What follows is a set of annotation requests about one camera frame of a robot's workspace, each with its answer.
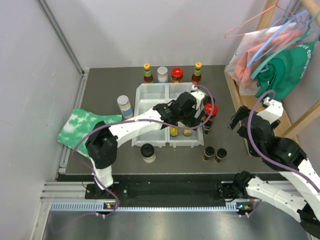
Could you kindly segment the yellow label brown bottle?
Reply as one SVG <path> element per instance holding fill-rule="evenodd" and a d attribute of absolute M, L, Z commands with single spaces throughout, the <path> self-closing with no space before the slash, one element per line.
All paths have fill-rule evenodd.
<path fill-rule="evenodd" d="M 170 127 L 169 133 L 170 133 L 170 136 L 177 137 L 179 134 L 179 129 L 177 127 Z"/>
<path fill-rule="evenodd" d="M 190 137 L 193 133 L 193 130 L 192 129 L 184 129 L 183 130 L 183 134 L 186 136 L 186 137 Z"/>

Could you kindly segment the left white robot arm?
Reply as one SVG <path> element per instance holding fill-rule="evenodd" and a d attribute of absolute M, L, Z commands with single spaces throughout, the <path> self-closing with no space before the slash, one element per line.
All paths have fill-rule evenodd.
<path fill-rule="evenodd" d="M 117 159 L 118 148 L 127 141 L 178 123 L 192 130 L 201 127 L 205 111 L 200 107 L 205 96 L 201 90 L 185 91 L 177 99 L 159 103 L 131 119 L 110 124 L 98 122 L 85 142 L 93 165 L 97 194 L 105 199 L 113 194 L 112 165 Z"/>

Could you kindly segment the black cap pepper bottle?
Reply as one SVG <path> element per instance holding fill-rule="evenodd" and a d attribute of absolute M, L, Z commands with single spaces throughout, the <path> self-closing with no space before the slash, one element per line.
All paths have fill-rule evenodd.
<path fill-rule="evenodd" d="M 208 162 L 213 157 L 214 153 L 215 153 L 215 149 L 212 146 L 207 146 L 204 150 L 202 159 L 205 162 Z"/>
<path fill-rule="evenodd" d="M 224 148 L 219 148 L 214 157 L 214 161 L 219 164 L 227 156 L 227 151 Z"/>

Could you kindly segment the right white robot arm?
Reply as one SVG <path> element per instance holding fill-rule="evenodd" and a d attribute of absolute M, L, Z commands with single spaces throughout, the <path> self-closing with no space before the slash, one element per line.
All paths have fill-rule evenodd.
<path fill-rule="evenodd" d="M 256 113 L 242 105 L 228 124 L 248 142 L 252 156 L 260 157 L 268 167 L 287 179 L 299 192 L 289 194 L 270 185 L 257 175 L 242 171 L 230 185 L 232 198 L 253 197 L 282 210 L 294 218 L 300 226 L 315 238 L 320 237 L 320 177 L 307 154 L 292 139 L 278 137 L 274 129 L 280 124 L 281 106 L 269 105 Z"/>

